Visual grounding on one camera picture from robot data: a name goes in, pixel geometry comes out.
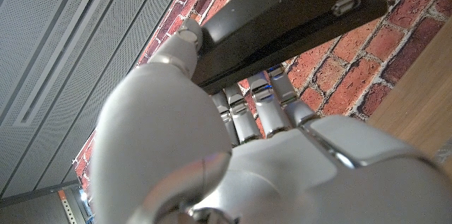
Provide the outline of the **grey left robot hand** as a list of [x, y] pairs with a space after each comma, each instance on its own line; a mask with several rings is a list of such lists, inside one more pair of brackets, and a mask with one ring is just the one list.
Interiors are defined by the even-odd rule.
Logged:
[[99, 223], [450, 223], [451, 181], [356, 119], [302, 114], [233, 146], [192, 81], [210, 35], [188, 19], [107, 98], [91, 160]]

